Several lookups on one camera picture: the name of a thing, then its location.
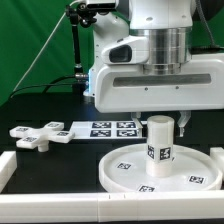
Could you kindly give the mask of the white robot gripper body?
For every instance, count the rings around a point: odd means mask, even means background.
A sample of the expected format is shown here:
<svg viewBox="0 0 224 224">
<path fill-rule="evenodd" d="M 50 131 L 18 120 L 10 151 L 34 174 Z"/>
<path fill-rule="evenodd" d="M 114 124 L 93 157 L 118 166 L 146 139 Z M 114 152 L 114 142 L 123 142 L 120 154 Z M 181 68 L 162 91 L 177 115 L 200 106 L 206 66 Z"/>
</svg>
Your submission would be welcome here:
<svg viewBox="0 0 224 224">
<path fill-rule="evenodd" d="M 194 55 L 173 75 L 148 75 L 141 65 L 104 65 L 91 77 L 102 113 L 224 108 L 224 53 Z"/>
</svg>

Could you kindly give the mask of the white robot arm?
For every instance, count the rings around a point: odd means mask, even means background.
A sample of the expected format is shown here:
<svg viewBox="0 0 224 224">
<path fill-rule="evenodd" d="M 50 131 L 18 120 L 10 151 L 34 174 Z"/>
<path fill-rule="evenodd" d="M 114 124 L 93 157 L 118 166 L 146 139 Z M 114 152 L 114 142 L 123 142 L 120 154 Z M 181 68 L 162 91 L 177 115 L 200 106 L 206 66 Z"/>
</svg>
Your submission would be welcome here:
<svg viewBox="0 0 224 224">
<path fill-rule="evenodd" d="M 103 113 L 224 108 L 224 53 L 190 53 L 198 0 L 86 0 L 96 13 L 87 94 Z"/>
</svg>

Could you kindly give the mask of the silver black-tipped gripper finger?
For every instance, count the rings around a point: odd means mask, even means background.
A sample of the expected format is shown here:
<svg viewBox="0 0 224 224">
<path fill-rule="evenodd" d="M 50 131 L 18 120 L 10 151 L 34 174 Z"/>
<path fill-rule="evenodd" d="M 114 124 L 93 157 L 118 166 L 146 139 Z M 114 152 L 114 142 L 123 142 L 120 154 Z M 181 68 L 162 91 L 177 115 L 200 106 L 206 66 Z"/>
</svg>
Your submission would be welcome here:
<svg viewBox="0 0 224 224">
<path fill-rule="evenodd" d="M 141 113 L 140 112 L 132 112 L 131 118 L 132 118 L 132 121 L 135 123 L 136 128 L 139 131 L 139 134 L 142 137 L 146 137 L 147 136 L 147 127 L 141 121 Z"/>
<path fill-rule="evenodd" d="M 181 111 L 180 112 L 180 118 L 177 122 L 179 127 L 179 136 L 183 137 L 185 132 L 185 126 L 187 125 L 188 121 L 191 118 L 191 112 L 190 111 Z"/>
</svg>

